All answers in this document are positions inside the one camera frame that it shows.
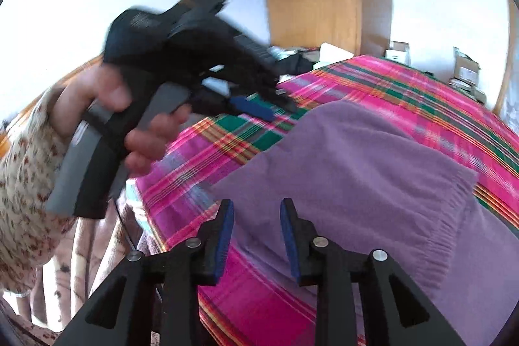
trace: plaid bedsheet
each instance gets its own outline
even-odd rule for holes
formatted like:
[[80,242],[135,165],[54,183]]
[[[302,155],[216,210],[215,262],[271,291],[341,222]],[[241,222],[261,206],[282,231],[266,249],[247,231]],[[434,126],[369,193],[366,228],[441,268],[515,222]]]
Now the plaid bedsheet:
[[[476,102],[416,70],[370,56],[312,71],[281,87],[298,102],[298,114],[277,110],[273,123],[248,116],[204,119],[181,134],[150,175],[137,180],[162,250],[194,235],[215,215],[217,204],[207,186],[279,141],[308,110],[340,99],[376,111],[417,142],[476,170],[474,195],[519,237],[519,140]],[[200,289],[200,315],[222,345],[313,341],[315,310],[269,280],[232,245],[219,285]]]

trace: box label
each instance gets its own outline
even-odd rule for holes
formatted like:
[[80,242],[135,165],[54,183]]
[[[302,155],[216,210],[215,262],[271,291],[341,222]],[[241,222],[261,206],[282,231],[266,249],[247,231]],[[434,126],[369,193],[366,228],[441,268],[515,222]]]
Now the box label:
[[477,72],[474,72],[468,68],[460,67],[459,77],[462,80],[470,81],[473,84],[477,83]]

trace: triangular cutout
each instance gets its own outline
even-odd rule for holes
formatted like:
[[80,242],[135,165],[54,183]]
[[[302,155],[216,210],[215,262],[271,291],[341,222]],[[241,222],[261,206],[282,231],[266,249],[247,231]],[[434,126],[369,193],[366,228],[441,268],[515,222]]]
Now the triangular cutout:
[[403,327],[413,327],[429,320],[429,313],[398,277],[395,275],[389,276],[389,284]]
[[117,314],[125,291],[125,284],[126,277],[118,278],[112,288],[95,303],[85,321],[88,324],[113,329],[117,322]]

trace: person's arm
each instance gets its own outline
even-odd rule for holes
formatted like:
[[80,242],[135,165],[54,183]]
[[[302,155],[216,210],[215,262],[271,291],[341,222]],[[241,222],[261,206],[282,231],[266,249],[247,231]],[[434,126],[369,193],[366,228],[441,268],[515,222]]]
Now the person's arm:
[[[56,175],[81,114],[96,99],[122,111],[131,99],[115,68],[82,72],[67,88],[50,89],[35,106],[27,127],[0,161],[0,289],[29,291],[36,268],[52,258],[74,219],[45,212]],[[149,172],[165,146],[187,120],[188,106],[173,115],[158,115],[148,131],[134,129],[125,138],[125,160],[133,176]]]

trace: human hand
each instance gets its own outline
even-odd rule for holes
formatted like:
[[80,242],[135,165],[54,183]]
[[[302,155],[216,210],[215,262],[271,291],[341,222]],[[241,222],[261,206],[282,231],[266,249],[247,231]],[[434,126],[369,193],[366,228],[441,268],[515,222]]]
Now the human hand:
[[[130,106],[130,92],[117,68],[103,65],[81,72],[49,111],[50,124],[62,138],[72,137],[81,115],[96,99],[114,112],[122,112]],[[130,154],[125,165],[131,176],[150,172],[151,163],[164,157],[166,145],[176,139],[178,128],[187,121],[190,113],[190,106],[182,105],[173,114],[155,116],[147,131],[133,129],[128,133],[125,147]]]

